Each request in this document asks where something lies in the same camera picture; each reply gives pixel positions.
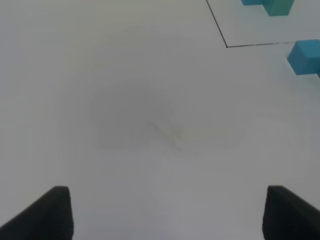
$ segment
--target white surface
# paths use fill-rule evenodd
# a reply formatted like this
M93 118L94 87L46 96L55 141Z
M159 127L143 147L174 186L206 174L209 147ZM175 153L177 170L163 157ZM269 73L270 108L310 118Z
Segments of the white surface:
M269 16L262 5L208 0L229 46L320 39L320 1L295 0L288 16Z
M320 207L320 82L292 45L226 49L199 0L0 13L0 224L55 185L75 240L262 240L270 184Z

